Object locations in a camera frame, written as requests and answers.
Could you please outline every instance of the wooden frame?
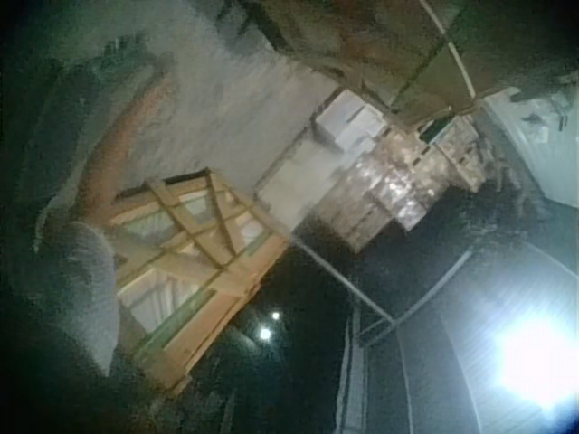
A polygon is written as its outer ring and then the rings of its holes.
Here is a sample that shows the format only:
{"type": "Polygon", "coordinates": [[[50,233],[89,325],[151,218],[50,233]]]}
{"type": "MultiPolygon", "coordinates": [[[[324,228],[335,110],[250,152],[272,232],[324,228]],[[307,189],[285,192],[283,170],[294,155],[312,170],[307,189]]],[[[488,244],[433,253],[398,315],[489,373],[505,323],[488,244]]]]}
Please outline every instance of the wooden frame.
{"type": "Polygon", "coordinates": [[[119,199],[107,230],[118,260],[119,350],[158,389],[182,391],[286,249],[282,233],[211,170],[151,179],[119,199]]]}

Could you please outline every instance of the wooden crate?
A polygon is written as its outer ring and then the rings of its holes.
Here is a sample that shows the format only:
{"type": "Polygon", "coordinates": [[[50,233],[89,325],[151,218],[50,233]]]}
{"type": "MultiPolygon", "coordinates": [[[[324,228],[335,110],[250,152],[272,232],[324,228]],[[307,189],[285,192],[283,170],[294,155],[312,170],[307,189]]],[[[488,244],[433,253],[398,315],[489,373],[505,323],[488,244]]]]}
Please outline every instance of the wooden crate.
{"type": "Polygon", "coordinates": [[[189,371],[260,287],[288,245],[280,226],[218,174],[163,182],[120,199],[115,250],[119,350],[159,389],[189,371]]]}

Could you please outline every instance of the person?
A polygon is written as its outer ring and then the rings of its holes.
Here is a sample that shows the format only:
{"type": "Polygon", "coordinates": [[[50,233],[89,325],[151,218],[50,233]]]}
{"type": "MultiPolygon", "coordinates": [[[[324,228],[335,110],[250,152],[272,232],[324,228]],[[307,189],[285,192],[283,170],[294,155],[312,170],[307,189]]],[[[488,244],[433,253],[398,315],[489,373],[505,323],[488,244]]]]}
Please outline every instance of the person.
{"type": "Polygon", "coordinates": [[[131,144],[172,86],[171,74],[159,68],[122,110],[84,166],[64,224],[33,212],[35,220],[45,220],[36,249],[30,234],[18,231],[21,212],[14,212],[5,233],[3,338],[12,357],[4,364],[14,370],[9,380],[21,398],[14,405],[32,406],[40,417],[29,422],[45,429],[130,432],[136,420],[122,393],[106,382],[119,337],[119,305],[114,251],[103,230],[131,144]]]}

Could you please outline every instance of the person's arm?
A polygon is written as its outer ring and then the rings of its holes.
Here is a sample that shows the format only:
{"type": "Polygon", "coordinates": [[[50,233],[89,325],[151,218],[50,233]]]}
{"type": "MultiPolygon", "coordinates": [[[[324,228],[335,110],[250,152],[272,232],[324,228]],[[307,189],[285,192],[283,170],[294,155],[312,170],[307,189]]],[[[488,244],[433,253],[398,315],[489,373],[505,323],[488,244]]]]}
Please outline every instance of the person's arm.
{"type": "Polygon", "coordinates": [[[110,218],[130,145],[143,120],[154,116],[170,78],[156,76],[115,120],[92,152],[82,173],[74,204],[74,220],[102,228],[110,218]]]}

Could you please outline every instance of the light fixture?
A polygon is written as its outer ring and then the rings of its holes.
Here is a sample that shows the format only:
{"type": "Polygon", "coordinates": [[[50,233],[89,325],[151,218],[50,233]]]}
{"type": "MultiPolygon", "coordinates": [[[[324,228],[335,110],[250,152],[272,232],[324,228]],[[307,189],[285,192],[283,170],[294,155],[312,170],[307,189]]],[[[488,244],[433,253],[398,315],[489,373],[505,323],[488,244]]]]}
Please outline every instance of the light fixture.
{"type": "Polygon", "coordinates": [[[271,339],[271,330],[267,327],[262,327],[260,329],[260,339],[268,342],[271,339]]]}
{"type": "Polygon", "coordinates": [[[521,323],[499,340],[500,383],[550,410],[579,391],[577,342],[550,321],[521,323]]]}

